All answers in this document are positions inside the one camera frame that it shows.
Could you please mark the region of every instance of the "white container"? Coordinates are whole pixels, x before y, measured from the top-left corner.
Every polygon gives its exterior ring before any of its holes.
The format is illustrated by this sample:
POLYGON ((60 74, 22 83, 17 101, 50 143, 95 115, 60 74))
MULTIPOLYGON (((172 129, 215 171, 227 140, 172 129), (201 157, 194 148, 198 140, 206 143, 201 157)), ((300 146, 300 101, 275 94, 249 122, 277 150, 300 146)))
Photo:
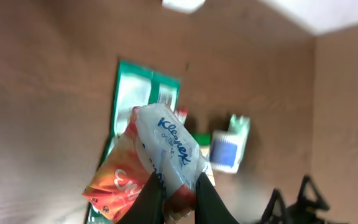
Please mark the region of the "white container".
POLYGON ((140 140, 135 145, 139 159, 147 172, 155 171, 161 177, 166 198, 183 184, 195 192, 196 181, 207 161, 173 112, 162 103, 143 106, 135 123, 140 140))
POLYGON ((244 137, 226 131, 214 131, 210 155, 212 169, 237 173, 244 153, 243 147, 244 137))

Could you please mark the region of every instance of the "orange snack bag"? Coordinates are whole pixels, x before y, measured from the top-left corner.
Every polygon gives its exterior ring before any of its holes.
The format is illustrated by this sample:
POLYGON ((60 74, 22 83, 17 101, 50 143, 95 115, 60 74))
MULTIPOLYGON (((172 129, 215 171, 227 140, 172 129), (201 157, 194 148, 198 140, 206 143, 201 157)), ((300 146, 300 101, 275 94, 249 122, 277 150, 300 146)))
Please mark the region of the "orange snack bag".
POLYGON ((118 222, 135 202, 150 174, 135 150, 136 126, 131 121, 83 195, 106 218, 118 222))

